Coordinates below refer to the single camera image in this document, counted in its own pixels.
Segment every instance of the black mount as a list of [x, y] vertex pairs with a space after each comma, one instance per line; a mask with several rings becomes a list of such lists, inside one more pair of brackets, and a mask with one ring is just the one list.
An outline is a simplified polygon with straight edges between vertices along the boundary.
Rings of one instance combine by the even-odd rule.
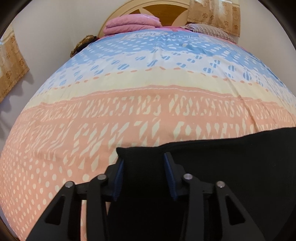
[[[88, 241], [109, 241], [105, 202], [116, 202], [123, 183], [123, 163], [107, 168], [90, 182], [66, 182], [43, 212], [27, 241], [80, 241], [81, 201], [87, 200], [86, 233]], [[230, 188], [222, 181], [205, 183], [185, 173], [176, 165], [172, 155], [164, 154], [164, 169], [174, 201], [187, 200], [180, 241], [204, 241], [218, 224], [221, 241], [264, 241], [251, 216]], [[215, 221], [209, 216], [214, 213]]]

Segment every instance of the beige curtain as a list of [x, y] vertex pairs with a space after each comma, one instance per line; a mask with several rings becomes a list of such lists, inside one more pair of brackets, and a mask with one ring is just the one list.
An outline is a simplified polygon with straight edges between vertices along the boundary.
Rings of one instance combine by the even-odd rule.
[[28, 71], [10, 25], [0, 39], [0, 103]]
[[211, 25], [239, 37], [238, 0], [190, 0], [188, 22]]

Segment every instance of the pink folded blanket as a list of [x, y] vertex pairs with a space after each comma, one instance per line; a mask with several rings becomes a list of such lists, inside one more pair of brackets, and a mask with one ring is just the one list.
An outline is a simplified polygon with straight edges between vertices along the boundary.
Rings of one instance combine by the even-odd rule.
[[141, 25], [141, 24], [126, 24], [126, 25], [114, 26], [110, 28], [105, 27], [103, 30], [103, 33], [105, 35], [110, 35], [110, 34], [133, 32], [133, 31], [138, 31], [143, 29], [151, 29], [151, 28], [155, 28], [155, 26]]
[[141, 25], [151, 25], [154, 27], [161, 27], [161, 22], [159, 18], [155, 16], [150, 16], [146, 14], [127, 14], [109, 20], [106, 23], [107, 28], [121, 26], [126, 24], [141, 24]]

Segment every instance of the bedspread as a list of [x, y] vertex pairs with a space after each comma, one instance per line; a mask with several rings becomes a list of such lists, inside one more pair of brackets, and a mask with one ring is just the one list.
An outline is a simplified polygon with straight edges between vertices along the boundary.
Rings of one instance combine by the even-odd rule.
[[[98, 40], [28, 102], [1, 156], [1, 206], [25, 240], [62, 185], [87, 182], [116, 147], [295, 127], [295, 96], [251, 53], [203, 34], [142, 30]], [[85, 233], [85, 202], [81, 216]]]

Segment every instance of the pillow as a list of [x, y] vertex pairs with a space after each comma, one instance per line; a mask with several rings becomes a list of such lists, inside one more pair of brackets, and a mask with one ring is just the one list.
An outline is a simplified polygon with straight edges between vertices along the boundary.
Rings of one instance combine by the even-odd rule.
[[234, 39], [230, 37], [228, 33], [224, 32], [222, 29], [219, 29], [210, 25], [200, 24], [200, 23], [190, 23], [183, 26], [182, 28], [188, 29], [195, 33], [206, 34], [216, 38], [225, 39], [236, 44]]
[[113, 18], [106, 23], [107, 28], [121, 26], [126, 24], [151, 25], [154, 27], [162, 27], [159, 18], [146, 14], [128, 14]]
[[133, 32], [133, 31], [150, 29], [150, 28], [155, 28], [155, 26], [141, 25], [141, 24], [126, 24], [126, 25], [115, 26], [115, 27], [111, 27], [111, 28], [105, 27], [103, 30], [103, 33], [105, 35], [110, 35], [110, 34]]

